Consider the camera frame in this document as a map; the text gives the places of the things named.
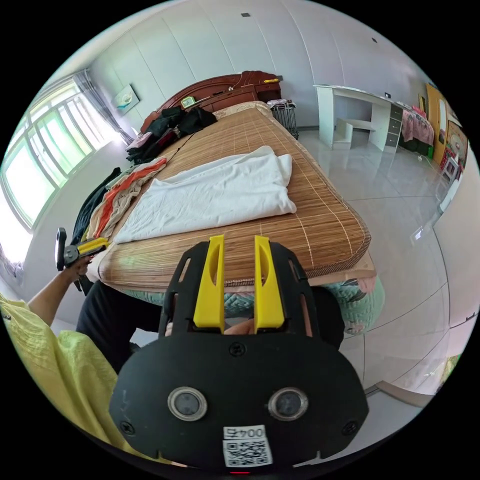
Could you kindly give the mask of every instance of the yellow shirt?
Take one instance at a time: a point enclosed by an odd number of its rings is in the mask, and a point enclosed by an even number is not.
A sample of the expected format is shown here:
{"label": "yellow shirt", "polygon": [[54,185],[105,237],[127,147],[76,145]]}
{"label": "yellow shirt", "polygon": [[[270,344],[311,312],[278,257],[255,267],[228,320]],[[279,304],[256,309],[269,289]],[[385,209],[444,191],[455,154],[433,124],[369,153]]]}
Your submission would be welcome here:
{"label": "yellow shirt", "polygon": [[0,310],[23,364],[67,419],[124,452],[152,460],[130,447],[111,419],[109,403],[117,374],[88,336],[62,331],[56,337],[25,302],[9,301],[1,294]]}

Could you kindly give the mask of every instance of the white towel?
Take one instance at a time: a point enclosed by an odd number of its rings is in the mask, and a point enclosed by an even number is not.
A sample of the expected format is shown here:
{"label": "white towel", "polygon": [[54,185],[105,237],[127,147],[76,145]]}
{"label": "white towel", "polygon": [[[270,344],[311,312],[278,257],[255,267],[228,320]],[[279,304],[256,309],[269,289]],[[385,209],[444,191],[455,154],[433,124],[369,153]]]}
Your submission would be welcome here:
{"label": "white towel", "polygon": [[292,157],[269,146],[154,179],[117,233],[117,244],[295,213]]}

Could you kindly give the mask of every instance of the screw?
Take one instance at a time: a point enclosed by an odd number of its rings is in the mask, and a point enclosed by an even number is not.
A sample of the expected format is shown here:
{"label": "screw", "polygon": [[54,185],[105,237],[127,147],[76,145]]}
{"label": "screw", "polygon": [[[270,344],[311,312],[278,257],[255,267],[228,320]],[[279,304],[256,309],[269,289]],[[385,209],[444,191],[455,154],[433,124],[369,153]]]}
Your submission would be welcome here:
{"label": "screw", "polygon": [[230,355],[233,355],[234,357],[241,357],[247,349],[243,343],[236,341],[230,345],[228,351],[230,352]]}
{"label": "screw", "polygon": [[346,437],[348,437],[349,435],[353,435],[359,428],[359,424],[352,420],[352,421],[349,421],[342,429],[341,429],[341,433],[342,435],[345,435]]}
{"label": "screw", "polygon": [[134,426],[127,421],[120,422],[120,428],[125,435],[135,435]]}

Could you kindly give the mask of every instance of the wire basket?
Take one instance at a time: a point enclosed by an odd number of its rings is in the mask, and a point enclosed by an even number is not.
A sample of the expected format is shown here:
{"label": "wire basket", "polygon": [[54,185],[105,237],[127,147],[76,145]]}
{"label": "wire basket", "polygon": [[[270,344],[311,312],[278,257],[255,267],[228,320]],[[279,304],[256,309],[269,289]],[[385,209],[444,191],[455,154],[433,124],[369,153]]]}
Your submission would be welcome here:
{"label": "wire basket", "polygon": [[295,118],[295,105],[292,105],[291,103],[277,103],[270,107],[270,110],[272,111],[275,120],[284,126],[290,134],[298,140],[299,129]]}

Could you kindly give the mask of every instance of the window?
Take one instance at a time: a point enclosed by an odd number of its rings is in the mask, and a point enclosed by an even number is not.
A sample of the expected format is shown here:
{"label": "window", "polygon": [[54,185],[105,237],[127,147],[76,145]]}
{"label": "window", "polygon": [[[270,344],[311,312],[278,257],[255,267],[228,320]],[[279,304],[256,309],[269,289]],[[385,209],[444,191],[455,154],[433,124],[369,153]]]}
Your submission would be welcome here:
{"label": "window", "polygon": [[1,218],[8,223],[1,229],[0,244],[9,260],[25,259],[32,232],[49,201],[92,153],[114,139],[118,134],[73,80],[29,108],[0,169]]}

